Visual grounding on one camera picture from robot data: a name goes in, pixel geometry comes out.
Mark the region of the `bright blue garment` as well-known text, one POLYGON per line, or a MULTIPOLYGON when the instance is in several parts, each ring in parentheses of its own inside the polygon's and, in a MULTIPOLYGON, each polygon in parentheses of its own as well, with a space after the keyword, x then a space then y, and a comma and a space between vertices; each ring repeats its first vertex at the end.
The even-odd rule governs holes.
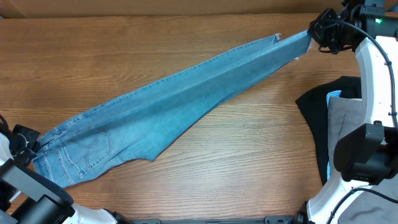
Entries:
MULTIPOLYGON (((330 103, 330 98, 332 97, 337 97, 339 98, 341 95, 341 90, 335 90, 335 91, 331 91, 329 93, 326 94, 326 108, 329 107, 329 103, 330 103)), ((331 166, 330 166, 330 162, 327 163, 327 171, 326 171, 326 177, 327 179, 329 179, 332 175, 332 171, 331 171, 331 166)))

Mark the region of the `black garment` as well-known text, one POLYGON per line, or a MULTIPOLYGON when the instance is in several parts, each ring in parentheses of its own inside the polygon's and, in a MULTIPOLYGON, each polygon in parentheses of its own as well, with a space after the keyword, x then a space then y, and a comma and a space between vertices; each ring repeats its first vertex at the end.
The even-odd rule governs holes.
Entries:
POLYGON ((343 98, 361 98, 361 79, 342 76, 307 91, 295 101, 313 135, 322 184, 327 182, 326 167, 329 162, 326 94, 335 90, 341 90, 343 98))

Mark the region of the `light blue jeans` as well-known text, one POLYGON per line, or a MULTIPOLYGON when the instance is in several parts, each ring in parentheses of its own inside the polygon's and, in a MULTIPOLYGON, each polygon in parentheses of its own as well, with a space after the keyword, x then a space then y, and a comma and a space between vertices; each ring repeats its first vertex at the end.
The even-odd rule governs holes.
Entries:
POLYGON ((305 54, 307 31, 272 35, 118 96, 40 137, 35 171, 61 187, 134 159, 153 161, 199 119, 305 54))

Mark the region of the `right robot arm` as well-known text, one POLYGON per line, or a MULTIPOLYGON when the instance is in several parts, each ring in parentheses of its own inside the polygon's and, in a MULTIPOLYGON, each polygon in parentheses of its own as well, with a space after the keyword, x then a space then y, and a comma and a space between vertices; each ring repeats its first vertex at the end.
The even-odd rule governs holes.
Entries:
POLYGON ((335 172, 295 217, 296 223, 337 223, 363 192, 390 203, 396 199, 372 189, 397 175, 397 18, 384 1, 342 1, 337 13, 326 9, 309 25, 322 53, 351 49, 361 72, 363 112, 358 128, 340 139, 335 172))

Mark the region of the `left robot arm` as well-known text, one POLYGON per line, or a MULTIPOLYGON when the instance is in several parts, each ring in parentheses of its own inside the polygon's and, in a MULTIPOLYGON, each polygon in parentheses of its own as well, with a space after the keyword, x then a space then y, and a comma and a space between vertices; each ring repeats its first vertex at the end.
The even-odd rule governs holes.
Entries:
POLYGON ((94 210, 74 203, 57 184, 28 168, 40 146, 39 132, 9 129, 1 117, 1 223, 128 224, 118 212, 94 210))

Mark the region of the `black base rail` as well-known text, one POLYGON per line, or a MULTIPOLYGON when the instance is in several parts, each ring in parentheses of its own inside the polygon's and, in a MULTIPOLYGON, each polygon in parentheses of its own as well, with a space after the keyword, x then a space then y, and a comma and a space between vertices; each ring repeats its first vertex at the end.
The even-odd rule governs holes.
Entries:
POLYGON ((160 220, 138 219, 131 220, 133 224, 292 224, 294 216, 273 215, 264 218, 236 218, 236 219, 201 219, 201 220, 160 220))

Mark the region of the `cardboard backboard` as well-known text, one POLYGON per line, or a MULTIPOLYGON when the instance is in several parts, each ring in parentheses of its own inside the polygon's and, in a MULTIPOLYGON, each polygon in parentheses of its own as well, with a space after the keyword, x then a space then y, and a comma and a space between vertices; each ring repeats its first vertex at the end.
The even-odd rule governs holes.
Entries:
POLYGON ((339 0, 1 0, 6 18, 312 13, 339 0))

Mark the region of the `grey garment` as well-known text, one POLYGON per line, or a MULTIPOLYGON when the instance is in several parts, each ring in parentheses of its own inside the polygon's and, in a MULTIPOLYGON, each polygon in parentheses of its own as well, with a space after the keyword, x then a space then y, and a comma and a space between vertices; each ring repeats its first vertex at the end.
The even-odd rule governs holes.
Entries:
MULTIPOLYGON (((328 104, 328 155, 330 173, 334 173, 333 155, 338 140, 361 125, 360 100, 331 97, 328 104)), ((397 204, 369 192, 361 192, 340 215, 338 223, 397 224, 397 204)))

